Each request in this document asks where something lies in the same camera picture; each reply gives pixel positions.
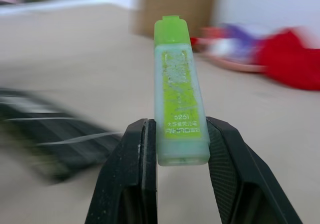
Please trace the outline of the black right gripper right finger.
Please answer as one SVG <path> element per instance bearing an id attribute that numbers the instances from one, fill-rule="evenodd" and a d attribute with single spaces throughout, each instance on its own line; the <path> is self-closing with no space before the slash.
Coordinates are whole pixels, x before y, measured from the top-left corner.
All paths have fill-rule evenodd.
<path id="1" fill-rule="evenodd" d="M 269 166 L 229 123 L 207 117 L 208 168 L 222 224 L 303 224 Z"/>

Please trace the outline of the red cloth bag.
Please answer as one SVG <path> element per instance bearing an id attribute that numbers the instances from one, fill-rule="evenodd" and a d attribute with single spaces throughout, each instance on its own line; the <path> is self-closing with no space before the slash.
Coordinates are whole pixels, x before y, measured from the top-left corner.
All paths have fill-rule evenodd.
<path id="1" fill-rule="evenodd" d="M 263 73 L 285 86 L 320 92 L 320 47 L 299 27 L 288 27 L 266 38 L 255 55 Z"/>

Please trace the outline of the black grid pouch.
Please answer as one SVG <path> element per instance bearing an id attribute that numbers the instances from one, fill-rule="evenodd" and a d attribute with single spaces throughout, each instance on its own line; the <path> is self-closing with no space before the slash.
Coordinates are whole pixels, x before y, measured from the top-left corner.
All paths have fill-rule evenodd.
<path id="1" fill-rule="evenodd" d="M 30 92 L 1 87 L 0 133 L 27 156 L 37 173 L 53 182 L 103 164 L 123 135 Z"/>

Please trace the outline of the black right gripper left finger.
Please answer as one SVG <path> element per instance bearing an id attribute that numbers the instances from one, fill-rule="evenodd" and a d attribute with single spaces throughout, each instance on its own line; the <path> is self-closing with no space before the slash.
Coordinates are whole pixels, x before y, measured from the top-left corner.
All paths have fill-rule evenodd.
<path id="1" fill-rule="evenodd" d="M 99 172 L 84 224 L 158 224 L 155 120 L 127 127 Z"/>

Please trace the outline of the cardboard box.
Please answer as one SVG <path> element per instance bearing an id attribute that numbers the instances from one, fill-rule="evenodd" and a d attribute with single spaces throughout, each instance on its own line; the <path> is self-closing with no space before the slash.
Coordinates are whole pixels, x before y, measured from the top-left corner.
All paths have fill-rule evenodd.
<path id="1" fill-rule="evenodd" d="M 187 22 L 191 37 L 201 35 L 202 28 L 211 24 L 216 0 L 136 0 L 132 12 L 133 32 L 154 37 L 155 22 L 163 16 L 179 16 Z"/>

